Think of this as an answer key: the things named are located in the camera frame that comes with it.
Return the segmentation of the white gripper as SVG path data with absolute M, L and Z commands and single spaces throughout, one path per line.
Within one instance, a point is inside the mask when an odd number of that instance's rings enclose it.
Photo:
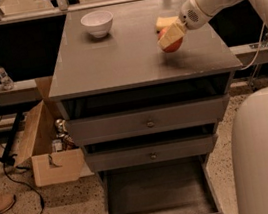
M 186 0 L 181 6 L 178 17 L 180 20 L 177 19 L 169 27 L 165 27 L 166 32 L 158 39 L 157 44 L 162 50 L 173 42 L 183 39 L 187 32 L 186 28 L 189 30 L 199 29 L 211 19 L 210 16 L 200 9 L 196 0 Z

